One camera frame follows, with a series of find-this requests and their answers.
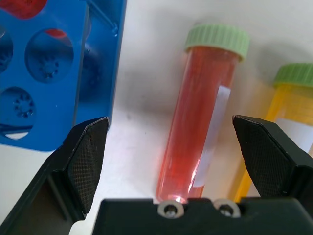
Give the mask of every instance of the yellow liquid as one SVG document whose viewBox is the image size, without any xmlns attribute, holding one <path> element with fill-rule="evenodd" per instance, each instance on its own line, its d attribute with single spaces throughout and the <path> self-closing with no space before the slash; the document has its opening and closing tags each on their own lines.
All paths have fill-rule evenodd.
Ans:
<svg viewBox="0 0 313 235">
<path fill-rule="evenodd" d="M 313 88 L 295 85 L 278 86 L 266 120 L 275 122 L 278 118 L 313 126 Z M 313 147 L 309 154 L 313 156 Z M 247 196 L 251 185 L 252 180 L 242 159 L 229 199 L 239 202 L 242 197 Z"/>
</svg>

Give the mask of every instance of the plastic tube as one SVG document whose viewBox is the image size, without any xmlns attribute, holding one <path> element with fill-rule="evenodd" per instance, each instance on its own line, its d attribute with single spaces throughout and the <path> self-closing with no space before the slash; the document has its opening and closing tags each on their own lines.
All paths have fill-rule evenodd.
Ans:
<svg viewBox="0 0 313 235">
<path fill-rule="evenodd" d="M 36 16 L 44 8 L 47 0 L 0 0 L 0 8 L 21 20 Z M 57 29 L 45 32 L 54 38 L 64 38 L 67 35 Z"/>
<path fill-rule="evenodd" d="M 276 124 L 313 157 L 313 63 L 282 66 L 275 78 L 276 92 L 266 120 Z M 252 180 L 241 161 L 229 198 L 236 202 L 247 196 Z"/>
<path fill-rule="evenodd" d="M 188 35 L 188 62 L 159 177 L 158 200 L 200 197 L 226 109 L 233 73 L 248 49 L 246 33 L 198 25 Z"/>
</svg>

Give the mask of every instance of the tube label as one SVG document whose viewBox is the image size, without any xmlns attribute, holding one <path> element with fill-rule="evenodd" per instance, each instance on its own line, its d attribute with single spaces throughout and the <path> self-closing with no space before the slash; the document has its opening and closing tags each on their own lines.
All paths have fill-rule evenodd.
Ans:
<svg viewBox="0 0 313 235">
<path fill-rule="evenodd" d="M 313 144 L 313 127 L 299 122 L 279 118 L 276 124 L 295 144 L 303 151 L 309 153 Z"/>
<path fill-rule="evenodd" d="M 204 186 L 206 173 L 212 160 L 215 144 L 217 141 L 217 135 L 223 121 L 229 95 L 230 88 L 224 86 L 219 87 L 212 113 L 211 122 L 206 134 L 203 151 L 201 154 L 197 173 L 193 183 L 193 187 L 195 188 Z"/>
</svg>

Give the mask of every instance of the metal screw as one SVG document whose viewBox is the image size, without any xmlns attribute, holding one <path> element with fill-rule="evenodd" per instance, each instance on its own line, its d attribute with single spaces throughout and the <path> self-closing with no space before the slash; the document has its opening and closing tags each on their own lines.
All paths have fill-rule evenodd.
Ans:
<svg viewBox="0 0 313 235">
<path fill-rule="evenodd" d="M 239 206 L 228 199 L 218 199 L 213 203 L 214 207 L 223 215 L 232 218 L 240 218 Z"/>
<path fill-rule="evenodd" d="M 167 219 L 177 219 L 184 215 L 184 207 L 174 200 L 163 201 L 159 204 L 157 213 Z"/>
</svg>

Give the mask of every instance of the green screw cap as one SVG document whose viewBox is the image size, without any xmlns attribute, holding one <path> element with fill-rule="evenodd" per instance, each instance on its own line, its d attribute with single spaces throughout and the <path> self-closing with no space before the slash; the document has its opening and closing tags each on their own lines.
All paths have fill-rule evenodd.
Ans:
<svg viewBox="0 0 313 235">
<path fill-rule="evenodd" d="M 313 63 L 291 63 L 280 67 L 274 85 L 291 84 L 313 87 Z"/>
<path fill-rule="evenodd" d="M 245 59 L 249 49 L 249 35 L 238 28 L 219 24 L 200 24 L 188 34 L 185 50 L 191 47 L 217 47 L 229 50 Z"/>
</svg>

